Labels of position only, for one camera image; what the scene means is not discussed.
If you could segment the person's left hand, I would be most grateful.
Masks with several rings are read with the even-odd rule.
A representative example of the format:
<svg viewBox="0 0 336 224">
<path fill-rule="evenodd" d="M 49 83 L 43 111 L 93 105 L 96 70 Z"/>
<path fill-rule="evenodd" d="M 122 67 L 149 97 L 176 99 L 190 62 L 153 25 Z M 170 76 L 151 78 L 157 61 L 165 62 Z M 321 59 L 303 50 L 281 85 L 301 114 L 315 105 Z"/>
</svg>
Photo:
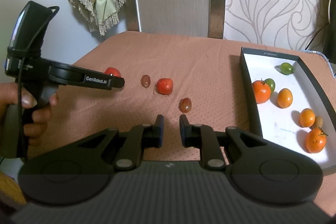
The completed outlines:
<svg viewBox="0 0 336 224">
<path fill-rule="evenodd" d="M 37 147 L 41 145 L 41 137 L 46 132 L 48 122 L 51 120 L 52 107 L 58 104 L 59 96 L 57 93 L 52 94 L 49 103 L 32 113 L 33 123 L 25 124 L 24 134 L 29 137 L 29 145 Z M 25 89 L 22 89 L 21 98 L 22 107 L 31 109 L 37 105 L 36 99 Z M 6 110 L 9 105 L 18 104 L 18 84 L 3 83 L 1 84 L 1 136 L 3 133 L 3 124 L 6 115 Z"/>
</svg>

